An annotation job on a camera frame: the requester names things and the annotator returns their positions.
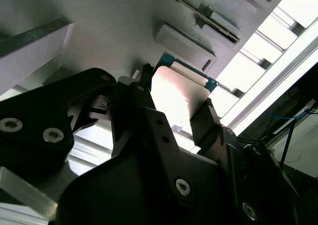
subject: black mechanical arm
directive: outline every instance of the black mechanical arm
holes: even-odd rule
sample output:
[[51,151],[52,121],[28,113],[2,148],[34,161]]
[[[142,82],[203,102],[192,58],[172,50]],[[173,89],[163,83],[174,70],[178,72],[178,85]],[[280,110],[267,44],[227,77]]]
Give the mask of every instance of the black mechanical arm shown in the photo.
[[[129,85],[90,69],[0,102],[0,187],[56,225],[313,223],[265,147],[240,148],[211,100],[190,120],[198,155],[180,149],[152,69]],[[112,122],[112,159],[76,178],[73,134],[98,119]]]

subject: gray surface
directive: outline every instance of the gray surface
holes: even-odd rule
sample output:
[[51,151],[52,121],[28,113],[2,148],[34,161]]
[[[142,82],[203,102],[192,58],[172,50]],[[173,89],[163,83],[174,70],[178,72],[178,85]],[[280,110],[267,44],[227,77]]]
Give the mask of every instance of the gray surface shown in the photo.
[[217,61],[213,52],[203,49],[196,42],[163,24],[155,36],[155,42],[167,47],[176,57],[181,56],[198,70],[207,72]]
[[209,75],[216,78],[279,0],[266,9],[246,0],[186,1],[196,8],[210,5],[238,28],[237,49],[204,32],[194,14],[174,0],[4,0],[0,31],[15,35],[64,15],[76,23],[64,66],[72,72],[103,68],[118,78],[133,74],[136,65],[158,62],[166,49],[154,42],[154,33],[165,21],[215,52],[218,61]]
[[54,175],[35,181],[25,181],[0,167],[0,188],[49,220],[55,218],[58,200],[75,178],[77,175],[70,170],[68,162]]
[[50,78],[61,67],[60,55],[57,55],[45,65],[34,71],[25,80],[19,82],[19,86],[27,90],[32,90],[42,86],[44,81]]
[[0,188],[45,218],[55,218],[58,204],[4,167],[0,167]]
[[0,44],[0,94],[20,83],[66,47],[73,24],[56,20]]
[[0,224],[47,225],[48,221],[26,206],[0,203]]

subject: black plastic part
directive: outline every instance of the black plastic part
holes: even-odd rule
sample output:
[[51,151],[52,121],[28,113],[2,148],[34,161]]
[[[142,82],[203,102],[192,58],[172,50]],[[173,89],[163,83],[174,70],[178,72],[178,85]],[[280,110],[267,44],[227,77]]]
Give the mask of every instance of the black plastic part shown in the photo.
[[201,149],[199,154],[214,160],[227,173],[231,189],[229,193],[236,208],[237,216],[248,220],[242,210],[243,203],[250,204],[258,213],[256,191],[253,176],[249,170],[249,163],[242,150],[236,144],[236,136],[230,135],[226,127],[221,127],[216,141],[211,142],[211,147]]
[[149,91],[151,91],[153,71],[154,67],[147,63],[142,66],[142,70],[139,72],[136,78],[140,85],[148,88]]
[[[49,175],[62,168],[74,144],[70,118],[75,125],[82,110],[78,103],[100,91],[107,92],[115,82],[105,71],[90,69],[2,101],[0,120],[17,118],[23,127],[14,133],[0,131],[0,165],[28,176]],[[47,128],[60,129],[64,138],[58,143],[44,141],[42,134]]]
[[190,119],[193,140],[196,146],[206,149],[215,142],[221,127],[211,99],[207,99],[198,112]]
[[[183,206],[192,207],[196,188],[187,178],[179,146],[166,116],[162,112],[146,108],[141,111],[140,119],[144,146],[151,151],[153,160],[158,163],[159,177],[164,183],[169,197]],[[191,193],[189,195],[183,196],[177,190],[175,182],[179,178],[184,179],[190,185]]]
[[211,161],[182,153],[187,176],[197,190],[195,206],[188,209],[171,203],[152,153],[133,144],[129,152],[89,171],[66,189],[56,225],[240,224],[232,216],[224,172]]
[[286,144],[285,144],[285,147],[284,147],[284,150],[283,150],[282,158],[281,158],[280,163],[279,163],[279,167],[280,168],[283,168],[283,166],[284,166],[285,158],[286,158],[286,155],[287,155],[287,151],[288,151],[290,140],[291,140],[292,135],[293,135],[293,131],[294,131],[294,128],[295,128],[296,121],[297,121],[297,119],[295,118],[290,123],[290,129],[289,129],[289,133],[288,133],[288,136],[287,136]]
[[248,145],[244,153],[248,157],[255,186],[262,191],[257,193],[257,200],[262,201],[258,204],[263,220],[267,222],[265,224],[317,224],[317,218],[306,211],[300,197],[283,177],[263,144]]
[[136,109],[148,107],[155,109],[149,89],[139,82],[129,86],[117,83],[113,91],[110,109],[113,134],[112,157],[118,155],[136,129]]

